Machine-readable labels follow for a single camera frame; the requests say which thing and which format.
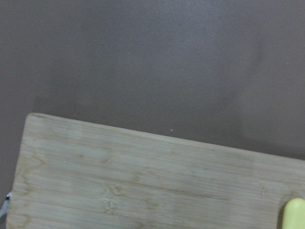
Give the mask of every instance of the wooden cutting board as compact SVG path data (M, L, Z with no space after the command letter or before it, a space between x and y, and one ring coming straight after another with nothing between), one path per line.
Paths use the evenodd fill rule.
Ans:
M305 162L91 124L27 117L9 229L280 229Z

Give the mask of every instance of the metal object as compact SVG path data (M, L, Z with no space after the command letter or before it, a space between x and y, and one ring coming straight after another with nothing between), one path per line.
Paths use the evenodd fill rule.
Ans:
M10 206L10 197L11 197L11 192L6 196L3 205L0 209L0 218L2 218L6 213L8 213Z

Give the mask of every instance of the yellow plastic handle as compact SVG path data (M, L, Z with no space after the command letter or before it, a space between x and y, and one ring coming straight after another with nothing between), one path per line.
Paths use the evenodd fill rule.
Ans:
M290 200L284 208L282 229L305 229L305 200Z

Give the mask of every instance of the cutting board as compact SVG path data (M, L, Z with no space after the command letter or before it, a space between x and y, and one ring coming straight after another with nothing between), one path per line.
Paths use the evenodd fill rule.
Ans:
M30 114L9 229L280 229L305 162Z

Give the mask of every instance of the dark gray countertop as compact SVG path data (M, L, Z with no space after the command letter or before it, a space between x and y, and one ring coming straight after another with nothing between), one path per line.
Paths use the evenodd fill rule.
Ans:
M304 14L304 1L3 1L0 196L30 112L305 158Z

